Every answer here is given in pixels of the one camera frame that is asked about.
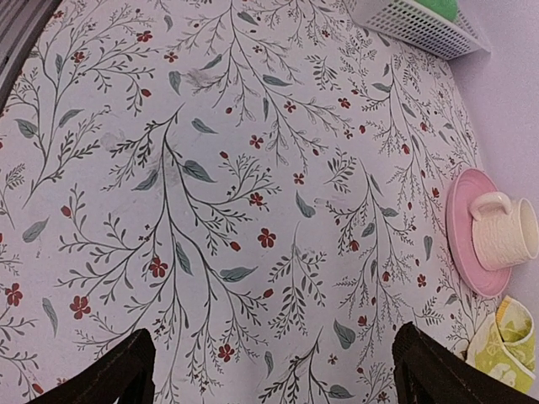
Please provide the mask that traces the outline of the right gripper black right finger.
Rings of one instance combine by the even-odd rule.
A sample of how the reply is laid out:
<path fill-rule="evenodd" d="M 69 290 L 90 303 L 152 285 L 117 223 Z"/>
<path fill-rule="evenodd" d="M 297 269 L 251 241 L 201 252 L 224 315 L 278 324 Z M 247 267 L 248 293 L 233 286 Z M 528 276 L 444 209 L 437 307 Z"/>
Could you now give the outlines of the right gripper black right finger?
<path fill-rule="evenodd" d="M 537 400 L 474 369 L 412 322 L 392 343 L 399 403 L 536 403 Z"/>

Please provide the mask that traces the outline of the green microfibre towel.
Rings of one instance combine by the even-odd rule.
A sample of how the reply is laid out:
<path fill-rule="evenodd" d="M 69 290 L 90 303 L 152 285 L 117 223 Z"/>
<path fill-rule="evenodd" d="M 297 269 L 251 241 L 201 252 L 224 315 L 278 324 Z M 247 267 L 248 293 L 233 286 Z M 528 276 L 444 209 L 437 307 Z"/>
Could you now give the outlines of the green microfibre towel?
<path fill-rule="evenodd" d="M 416 2 L 448 21 L 454 22 L 457 18 L 459 10 L 457 0 L 416 0 Z"/>

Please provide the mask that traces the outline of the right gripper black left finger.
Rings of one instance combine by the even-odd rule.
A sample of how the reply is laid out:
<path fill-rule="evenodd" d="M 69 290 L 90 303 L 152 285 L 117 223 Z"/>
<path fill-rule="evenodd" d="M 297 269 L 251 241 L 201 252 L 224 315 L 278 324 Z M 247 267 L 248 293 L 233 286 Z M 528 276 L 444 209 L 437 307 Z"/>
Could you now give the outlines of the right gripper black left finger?
<path fill-rule="evenodd" d="M 42 397 L 43 403 L 152 403 L 155 346 L 150 332 L 134 331 L 101 359 Z"/>

